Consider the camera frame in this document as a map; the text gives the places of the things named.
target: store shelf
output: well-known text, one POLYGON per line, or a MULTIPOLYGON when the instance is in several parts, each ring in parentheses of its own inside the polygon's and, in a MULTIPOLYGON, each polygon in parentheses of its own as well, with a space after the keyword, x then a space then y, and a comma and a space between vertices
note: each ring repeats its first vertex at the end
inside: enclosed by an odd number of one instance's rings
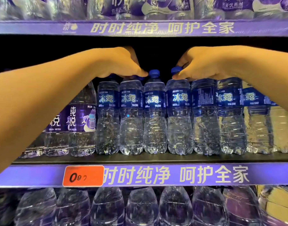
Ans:
POLYGON ((288 185, 288 154, 207 157, 143 152, 138 156, 18 159, 0 174, 0 187, 60 187, 68 165, 103 165, 103 186, 288 185))
POLYGON ((93 36, 288 36, 288 21, 0 21, 0 34, 93 36))

